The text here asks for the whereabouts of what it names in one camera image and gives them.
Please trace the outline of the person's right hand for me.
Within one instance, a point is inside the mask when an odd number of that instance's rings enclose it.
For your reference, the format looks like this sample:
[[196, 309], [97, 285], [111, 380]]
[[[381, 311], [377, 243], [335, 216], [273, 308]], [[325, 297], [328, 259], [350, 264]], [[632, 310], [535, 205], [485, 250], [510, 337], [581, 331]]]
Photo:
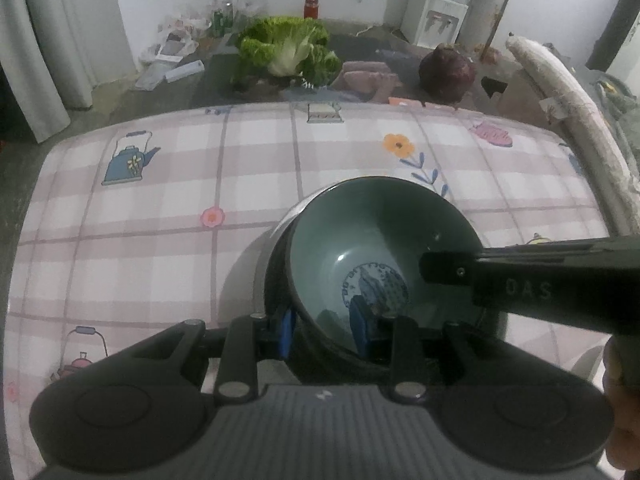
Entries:
[[623, 383], [623, 364], [613, 337], [604, 347], [603, 363], [603, 390], [614, 412], [606, 457], [617, 469], [635, 471], [639, 469], [639, 391]]

